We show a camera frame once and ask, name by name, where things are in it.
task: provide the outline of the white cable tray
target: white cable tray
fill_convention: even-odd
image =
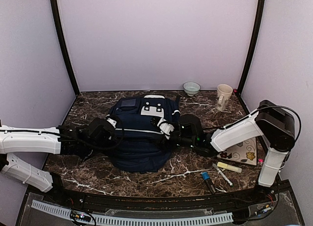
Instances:
[[[69,217],[71,210],[65,207],[36,200],[33,200],[31,207],[59,218],[71,220]],[[210,226],[233,222],[232,213],[181,219],[132,219],[98,214],[92,214],[92,216],[95,218],[97,226]],[[89,225],[94,225],[93,220],[89,222]]]

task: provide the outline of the marker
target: marker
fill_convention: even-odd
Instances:
[[[217,163],[217,167],[220,167],[220,168],[226,169],[226,170],[230,170],[230,171],[234,171],[234,172],[238,172],[238,173],[241,173],[243,171],[240,167],[231,166],[231,165],[228,165],[228,164],[220,162],[220,161]]]
[[[205,182],[207,188],[210,190],[210,192],[212,194],[215,194],[216,190],[215,190],[214,184],[213,184],[212,180],[210,179],[210,176],[208,175],[208,173],[202,172],[201,175],[202,175],[202,178],[204,179],[204,182]]]
[[[224,175],[224,173],[220,170],[220,168],[217,167],[216,164],[212,164],[212,166],[217,170],[217,172],[226,180],[226,182],[232,187],[234,186],[233,183]]]

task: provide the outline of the yellow highlighter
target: yellow highlighter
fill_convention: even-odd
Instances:
[[[230,171],[234,171],[234,172],[238,172],[238,173],[242,172],[242,169],[240,167],[228,165],[228,164],[220,162],[220,161],[217,163],[217,166],[222,168],[222,169],[226,169],[226,170],[230,170]]]

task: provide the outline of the blue marker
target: blue marker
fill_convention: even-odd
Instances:
[[[202,172],[201,175],[202,175],[202,178],[204,179],[204,182],[205,182],[207,188],[210,190],[210,192],[212,194],[215,194],[216,190],[215,190],[214,184],[213,184],[212,180],[210,179],[210,176],[208,175],[208,173]]]

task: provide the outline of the small bowl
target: small bowl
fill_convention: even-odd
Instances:
[[[194,83],[194,82],[184,83],[184,85],[182,87],[184,88],[184,91],[189,96],[196,95],[201,89],[200,85],[198,83]]]

